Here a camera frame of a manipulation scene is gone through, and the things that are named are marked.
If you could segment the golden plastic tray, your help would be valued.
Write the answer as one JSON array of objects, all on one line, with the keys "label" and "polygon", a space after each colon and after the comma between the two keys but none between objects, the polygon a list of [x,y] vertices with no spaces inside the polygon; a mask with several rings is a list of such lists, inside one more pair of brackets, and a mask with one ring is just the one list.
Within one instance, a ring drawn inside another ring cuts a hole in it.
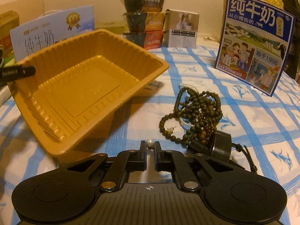
[{"label": "golden plastic tray", "polygon": [[105,29],[80,34],[20,61],[33,76],[8,84],[42,148],[62,156],[169,64]]}]

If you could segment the light blue milk carton box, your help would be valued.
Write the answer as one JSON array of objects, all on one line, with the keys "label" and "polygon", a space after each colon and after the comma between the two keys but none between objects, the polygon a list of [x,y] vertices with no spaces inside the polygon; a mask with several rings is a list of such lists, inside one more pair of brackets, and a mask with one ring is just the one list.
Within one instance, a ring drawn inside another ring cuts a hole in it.
[{"label": "light blue milk carton box", "polygon": [[94,7],[83,6],[41,16],[10,30],[16,61],[57,42],[95,29]]}]

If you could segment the brown cardboard box left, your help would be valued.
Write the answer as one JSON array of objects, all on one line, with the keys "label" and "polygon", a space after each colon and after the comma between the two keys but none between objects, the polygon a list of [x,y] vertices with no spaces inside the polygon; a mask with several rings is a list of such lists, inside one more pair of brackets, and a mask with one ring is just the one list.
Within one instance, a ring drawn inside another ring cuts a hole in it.
[{"label": "brown cardboard box left", "polygon": [[8,11],[1,14],[0,20],[0,40],[1,40],[1,58],[5,59],[12,51],[12,41],[10,30],[20,25],[19,15],[15,11]]}]

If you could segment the blue white checkered bedsheet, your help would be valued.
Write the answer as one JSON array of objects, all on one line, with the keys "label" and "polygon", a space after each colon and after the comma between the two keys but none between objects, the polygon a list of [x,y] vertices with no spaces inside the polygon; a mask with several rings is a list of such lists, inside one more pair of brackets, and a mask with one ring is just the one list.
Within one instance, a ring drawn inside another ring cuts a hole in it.
[{"label": "blue white checkered bedsheet", "polygon": [[67,155],[49,156],[13,98],[1,105],[1,224],[18,224],[11,202],[20,182],[95,153],[115,156],[153,139],[186,151],[188,137],[206,142],[213,130],[246,146],[260,175],[285,189],[283,224],[299,224],[299,85],[282,74],[269,97],[214,68],[217,48],[160,48],[169,69],[108,116]]}]

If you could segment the bottom black instant food bowl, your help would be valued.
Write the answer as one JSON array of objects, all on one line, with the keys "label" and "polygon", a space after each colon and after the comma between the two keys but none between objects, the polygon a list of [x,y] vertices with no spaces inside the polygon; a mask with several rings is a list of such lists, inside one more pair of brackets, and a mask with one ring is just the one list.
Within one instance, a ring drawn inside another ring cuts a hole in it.
[{"label": "bottom black instant food bowl", "polygon": [[145,50],[160,48],[164,31],[124,32],[123,37]]}]

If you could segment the black instant food bowl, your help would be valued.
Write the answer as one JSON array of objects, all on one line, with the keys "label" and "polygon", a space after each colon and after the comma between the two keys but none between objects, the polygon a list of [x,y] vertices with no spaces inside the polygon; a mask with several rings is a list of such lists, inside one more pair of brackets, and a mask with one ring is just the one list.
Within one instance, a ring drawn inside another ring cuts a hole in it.
[{"label": "black instant food bowl", "polygon": [[160,48],[164,31],[124,32],[123,37],[145,50]]},{"label": "black instant food bowl", "polygon": [[126,12],[161,12],[165,0],[121,0]]},{"label": "black instant food bowl", "polygon": [[163,12],[127,12],[123,14],[130,32],[160,31],[164,27]]}]

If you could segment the small white product box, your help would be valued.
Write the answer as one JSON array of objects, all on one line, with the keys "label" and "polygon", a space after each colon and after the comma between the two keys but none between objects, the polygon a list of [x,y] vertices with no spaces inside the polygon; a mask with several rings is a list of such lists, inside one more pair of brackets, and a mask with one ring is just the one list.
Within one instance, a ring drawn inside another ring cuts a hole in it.
[{"label": "small white product box", "polygon": [[183,10],[166,10],[164,46],[176,48],[196,47],[199,14]]}]

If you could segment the middle black instant food bowl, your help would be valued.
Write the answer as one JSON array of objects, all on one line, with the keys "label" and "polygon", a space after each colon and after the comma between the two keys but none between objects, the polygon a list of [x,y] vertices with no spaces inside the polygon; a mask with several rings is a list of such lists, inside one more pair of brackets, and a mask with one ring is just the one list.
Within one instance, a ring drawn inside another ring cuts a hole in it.
[{"label": "middle black instant food bowl", "polygon": [[164,27],[163,12],[127,12],[123,14],[130,32],[160,31]]}]

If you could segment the top black instant food bowl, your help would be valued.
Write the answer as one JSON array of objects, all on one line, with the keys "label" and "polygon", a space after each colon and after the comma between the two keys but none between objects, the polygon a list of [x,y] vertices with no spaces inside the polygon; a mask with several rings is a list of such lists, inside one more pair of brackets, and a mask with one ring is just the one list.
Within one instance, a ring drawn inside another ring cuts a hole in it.
[{"label": "top black instant food bowl", "polygon": [[126,12],[161,12],[165,0],[121,0]]}]

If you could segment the dark blue milk carton box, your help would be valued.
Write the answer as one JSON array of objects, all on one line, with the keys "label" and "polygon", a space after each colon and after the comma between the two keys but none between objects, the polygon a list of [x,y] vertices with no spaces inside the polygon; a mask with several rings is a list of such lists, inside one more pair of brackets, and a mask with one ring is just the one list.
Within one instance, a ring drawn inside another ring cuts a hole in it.
[{"label": "dark blue milk carton box", "polygon": [[287,45],[286,13],[262,0],[226,0],[214,67],[272,96],[283,72],[279,46]]}]

